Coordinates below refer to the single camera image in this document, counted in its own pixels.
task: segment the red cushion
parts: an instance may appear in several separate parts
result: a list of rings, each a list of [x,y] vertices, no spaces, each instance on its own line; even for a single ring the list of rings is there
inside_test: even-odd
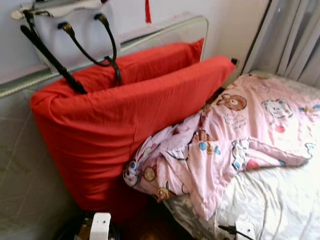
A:
[[[114,71],[92,67],[75,74],[88,94],[76,95],[60,80],[32,97],[46,145],[82,209],[111,212],[116,221],[138,211],[145,201],[122,180],[124,164],[149,135],[196,113],[234,69],[225,57],[187,67],[201,49],[185,46],[119,58],[123,86],[108,89]]]

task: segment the pink blanket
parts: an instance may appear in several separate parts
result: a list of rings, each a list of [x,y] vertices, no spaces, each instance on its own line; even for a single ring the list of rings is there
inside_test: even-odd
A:
[[[244,75],[210,107],[150,136],[123,177],[159,201],[190,194],[208,220],[238,172],[311,159],[319,126],[320,99],[299,95],[277,79]]]

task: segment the bag strap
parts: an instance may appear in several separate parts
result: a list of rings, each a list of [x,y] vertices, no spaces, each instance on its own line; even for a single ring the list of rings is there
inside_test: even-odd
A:
[[[52,65],[58,70],[58,72],[65,78],[69,86],[78,94],[86,94],[84,86],[81,82],[76,81],[75,78],[62,66],[62,64],[53,56],[48,48],[43,44],[41,39],[35,33],[30,30],[27,26],[21,25],[21,32],[33,43],[33,45],[52,63]]]
[[[81,44],[78,42],[77,38],[76,38],[76,34],[74,29],[72,28],[71,24],[68,22],[61,22],[58,24],[57,28],[59,30],[64,30],[72,39],[72,41],[74,42],[74,44],[79,48],[79,50],[83,53],[83,55],[85,55],[90,61],[92,61],[94,64],[99,65],[101,67],[110,67],[112,66],[115,70],[115,74],[116,74],[116,78],[118,80],[118,84],[121,85],[121,74],[120,74],[120,70],[119,67],[116,63],[116,58],[117,58],[117,47],[116,47],[116,42],[114,39],[114,36],[110,30],[110,25],[109,22],[107,20],[107,17],[103,14],[103,13],[98,13],[94,16],[94,20],[99,20],[105,27],[110,40],[111,40],[111,44],[112,44],[112,51],[113,51],[113,56],[112,59],[109,56],[106,56],[104,58],[103,61],[96,61],[92,56],[90,56],[86,50],[81,46]]]

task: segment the white curtain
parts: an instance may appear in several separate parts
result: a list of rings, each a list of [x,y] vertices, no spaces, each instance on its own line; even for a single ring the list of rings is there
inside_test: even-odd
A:
[[[261,70],[320,88],[320,0],[273,0],[244,73]]]

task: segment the white bed sheet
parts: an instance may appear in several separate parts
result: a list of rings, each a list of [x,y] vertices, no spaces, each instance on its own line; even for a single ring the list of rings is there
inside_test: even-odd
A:
[[[271,77],[268,73],[255,73]],[[320,98],[320,89],[280,79],[299,93]],[[256,239],[320,240],[320,148],[317,147],[317,154],[303,166],[239,173],[209,221],[197,216],[188,195],[164,204],[176,221],[198,240],[233,240],[235,236],[218,225],[234,226],[236,220],[252,223]]]

